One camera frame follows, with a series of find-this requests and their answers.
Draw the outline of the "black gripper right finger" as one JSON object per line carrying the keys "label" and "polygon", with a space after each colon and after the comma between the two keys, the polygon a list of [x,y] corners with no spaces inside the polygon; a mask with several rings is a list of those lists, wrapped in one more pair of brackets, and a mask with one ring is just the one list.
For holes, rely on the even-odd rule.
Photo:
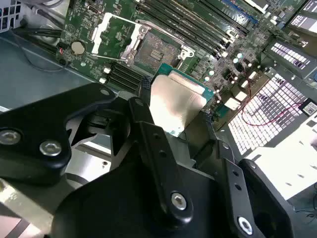
{"label": "black gripper right finger", "polygon": [[212,216],[221,238],[293,238],[294,213],[263,171],[247,159],[235,163],[210,117],[195,117],[195,168],[212,177]]}

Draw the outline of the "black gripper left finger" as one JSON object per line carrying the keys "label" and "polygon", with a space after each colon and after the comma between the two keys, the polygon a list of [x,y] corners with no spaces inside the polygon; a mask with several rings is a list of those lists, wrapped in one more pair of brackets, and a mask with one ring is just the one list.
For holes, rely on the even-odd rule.
{"label": "black gripper left finger", "polygon": [[149,106],[90,83],[0,116],[0,175],[51,185],[61,178],[73,146],[97,134],[112,138],[115,158],[141,160],[149,203],[168,223],[188,223],[194,208],[163,129]]}

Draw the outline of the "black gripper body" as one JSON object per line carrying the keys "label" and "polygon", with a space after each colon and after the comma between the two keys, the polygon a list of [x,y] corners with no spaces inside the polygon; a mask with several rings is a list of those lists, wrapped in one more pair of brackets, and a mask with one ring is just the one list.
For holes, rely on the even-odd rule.
{"label": "black gripper body", "polygon": [[54,238],[228,238],[215,181],[186,167],[179,172],[194,205],[192,221],[172,228],[141,162],[131,162],[69,194],[55,212]]}

